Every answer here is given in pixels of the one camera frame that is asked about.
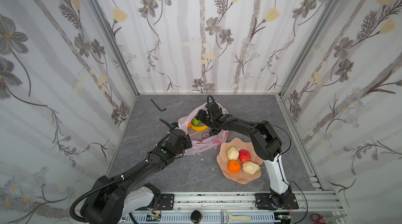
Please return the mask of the green fake fruit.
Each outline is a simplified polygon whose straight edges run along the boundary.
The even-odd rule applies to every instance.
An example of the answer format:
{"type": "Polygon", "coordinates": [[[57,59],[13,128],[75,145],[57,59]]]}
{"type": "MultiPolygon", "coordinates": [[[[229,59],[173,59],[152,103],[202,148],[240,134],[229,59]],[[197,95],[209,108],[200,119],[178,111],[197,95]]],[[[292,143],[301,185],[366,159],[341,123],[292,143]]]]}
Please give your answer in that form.
{"type": "Polygon", "coordinates": [[[196,119],[195,117],[191,120],[191,124],[193,126],[199,126],[201,124],[201,121],[196,119]]]}

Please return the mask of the pink plastic bag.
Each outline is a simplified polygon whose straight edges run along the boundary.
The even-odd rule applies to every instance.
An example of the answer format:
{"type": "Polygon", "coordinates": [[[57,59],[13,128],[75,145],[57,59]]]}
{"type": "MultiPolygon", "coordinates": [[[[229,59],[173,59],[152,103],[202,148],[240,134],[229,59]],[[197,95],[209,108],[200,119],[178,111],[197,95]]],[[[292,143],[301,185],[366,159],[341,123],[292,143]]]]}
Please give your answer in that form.
{"type": "Polygon", "coordinates": [[[221,130],[218,134],[213,135],[212,129],[204,127],[203,123],[195,127],[201,127],[203,129],[202,131],[196,131],[192,127],[188,128],[188,125],[192,123],[192,119],[199,110],[206,110],[206,105],[207,103],[200,105],[187,116],[181,117],[178,121],[179,129],[188,134],[192,142],[192,148],[186,149],[185,155],[198,154],[211,148],[216,149],[219,145],[227,141],[228,131],[221,130]]]}

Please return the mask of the beige fake fruit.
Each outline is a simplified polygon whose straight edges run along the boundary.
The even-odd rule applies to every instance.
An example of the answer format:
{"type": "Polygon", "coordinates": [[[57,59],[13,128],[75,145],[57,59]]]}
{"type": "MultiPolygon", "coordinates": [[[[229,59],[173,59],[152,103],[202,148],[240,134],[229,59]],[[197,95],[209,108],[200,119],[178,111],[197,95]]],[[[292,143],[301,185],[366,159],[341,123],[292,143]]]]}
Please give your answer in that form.
{"type": "Polygon", "coordinates": [[[239,149],[235,146],[230,146],[227,150],[228,160],[237,160],[239,158],[239,149]]]}

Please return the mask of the red fake apple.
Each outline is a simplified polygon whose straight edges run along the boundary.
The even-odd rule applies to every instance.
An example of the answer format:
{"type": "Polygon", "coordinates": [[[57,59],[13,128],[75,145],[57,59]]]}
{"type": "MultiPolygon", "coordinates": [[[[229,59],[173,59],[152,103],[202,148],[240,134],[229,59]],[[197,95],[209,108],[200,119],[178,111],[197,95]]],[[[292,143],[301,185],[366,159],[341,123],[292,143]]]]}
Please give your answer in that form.
{"type": "Polygon", "coordinates": [[[249,151],[247,151],[247,150],[240,150],[240,151],[239,151],[239,157],[238,157],[238,159],[239,159],[242,163],[246,163],[246,162],[251,161],[251,156],[250,156],[249,151]]]}

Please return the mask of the orange fake orange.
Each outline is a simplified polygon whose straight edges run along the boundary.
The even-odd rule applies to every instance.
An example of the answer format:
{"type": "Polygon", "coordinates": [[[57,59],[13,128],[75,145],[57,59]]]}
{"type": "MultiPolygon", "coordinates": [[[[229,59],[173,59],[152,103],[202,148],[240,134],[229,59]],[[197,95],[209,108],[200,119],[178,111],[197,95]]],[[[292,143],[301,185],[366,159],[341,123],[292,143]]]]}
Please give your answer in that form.
{"type": "Polygon", "coordinates": [[[228,171],[232,174],[240,172],[241,164],[237,160],[230,160],[228,163],[228,171]]]}

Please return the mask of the beige fake bread roll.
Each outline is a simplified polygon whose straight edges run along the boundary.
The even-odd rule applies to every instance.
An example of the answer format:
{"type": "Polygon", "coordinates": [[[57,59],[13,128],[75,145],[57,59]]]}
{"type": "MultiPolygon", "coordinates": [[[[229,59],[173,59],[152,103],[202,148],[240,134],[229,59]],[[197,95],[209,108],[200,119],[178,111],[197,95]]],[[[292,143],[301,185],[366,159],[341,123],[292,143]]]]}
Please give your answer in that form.
{"type": "Polygon", "coordinates": [[[249,175],[254,175],[260,171],[260,165],[252,161],[247,161],[242,165],[242,171],[249,175]]]}

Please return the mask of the peach leaf-shaped plate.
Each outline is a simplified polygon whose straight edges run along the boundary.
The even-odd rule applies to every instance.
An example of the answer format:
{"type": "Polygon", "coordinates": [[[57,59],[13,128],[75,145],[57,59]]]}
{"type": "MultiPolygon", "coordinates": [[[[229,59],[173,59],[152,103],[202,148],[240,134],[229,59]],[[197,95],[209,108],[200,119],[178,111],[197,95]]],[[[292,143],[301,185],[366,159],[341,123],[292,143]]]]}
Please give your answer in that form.
{"type": "Polygon", "coordinates": [[[263,165],[263,160],[257,156],[256,152],[254,151],[253,144],[251,142],[244,142],[240,138],[234,138],[231,142],[226,142],[221,145],[219,154],[217,156],[217,162],[223,172],[223,175],[226,178],[231,179],[240,184],[247,184],[253,180],[256,180],[262,174],[261,167],[263,165]],[[241,162],[239,159],[237,159],[237,162],[240,165],[239,172],[232,173],[229,171],[230,160],[227,158],[227,151],[232,146],[236,147],[239,151],[245,150],[250,154],[250,161],[259,166],[259,169],[254,174],[248,174],[243,172],[242,169],[243,162],[241,162]]]}

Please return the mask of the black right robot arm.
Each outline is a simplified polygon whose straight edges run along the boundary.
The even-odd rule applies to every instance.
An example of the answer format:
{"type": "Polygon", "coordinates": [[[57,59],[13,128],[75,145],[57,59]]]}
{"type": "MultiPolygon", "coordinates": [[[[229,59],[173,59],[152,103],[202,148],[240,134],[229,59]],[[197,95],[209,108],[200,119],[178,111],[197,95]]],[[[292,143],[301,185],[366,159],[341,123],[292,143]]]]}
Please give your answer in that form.
{"type": "Polygon", "coordinates": [[[211,128],[213,131],[232,131],[251,139],[256,155],[264,161],[270,179],[270,192],[266,200],[260,200],[265,205],[257,208],[279,210],[284,208],[299,209],[298,201],[292,190],[294,182],[288,182],[282,165],[282,141],[275,129],[282,129],[266,120],[251,122],[225,113],[221,106],[209,95],[206,108],[200,109],[195,119],[211,128]]]}

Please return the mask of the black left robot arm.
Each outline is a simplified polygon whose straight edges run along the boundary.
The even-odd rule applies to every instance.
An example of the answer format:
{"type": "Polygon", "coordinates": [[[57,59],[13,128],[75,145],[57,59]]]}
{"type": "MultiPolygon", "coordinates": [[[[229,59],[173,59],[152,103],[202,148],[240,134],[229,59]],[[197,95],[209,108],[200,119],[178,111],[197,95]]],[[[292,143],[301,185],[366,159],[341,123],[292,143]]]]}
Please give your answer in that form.
{"type": "Polygon", "coordinates": [[[144,160],[131,169],[114,177],[100,177],[92,189],[75,200],[70,207],[70,216],[80,223],[116,224],[124,215],[125,200],[143,180],[162,171],[178,155],[192,147],[188,134],[179,128],[177,122],[168,123],[168,133],[147,152],[144,160]]]}

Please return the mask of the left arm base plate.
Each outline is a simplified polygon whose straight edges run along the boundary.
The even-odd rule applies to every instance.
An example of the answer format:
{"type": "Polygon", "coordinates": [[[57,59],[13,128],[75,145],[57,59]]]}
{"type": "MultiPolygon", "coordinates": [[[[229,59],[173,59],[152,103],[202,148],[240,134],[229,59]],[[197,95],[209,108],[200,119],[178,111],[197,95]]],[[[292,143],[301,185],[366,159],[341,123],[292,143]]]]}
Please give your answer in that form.
{"type": "Polygon", "coordinates": [[[173,210],[174,198],[175,198],[174,194],[160,194],[154,197],[150,205],[138,208],[138,210],[151,210],[151,211],[173,210]]]}

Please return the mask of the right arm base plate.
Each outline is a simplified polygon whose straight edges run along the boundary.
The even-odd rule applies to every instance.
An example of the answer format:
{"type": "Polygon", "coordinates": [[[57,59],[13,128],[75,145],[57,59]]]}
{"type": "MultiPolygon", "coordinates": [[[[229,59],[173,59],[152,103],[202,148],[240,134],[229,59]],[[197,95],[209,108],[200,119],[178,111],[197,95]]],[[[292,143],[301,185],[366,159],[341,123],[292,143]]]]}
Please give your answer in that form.
{"type": "Polygon", "coordinates": [[[275,203],[270,193],[256,193],[255,207],[258,210],[294,210],[299,209],[298,201],[294,194],[291,194],[283,203],[275,203]]]}

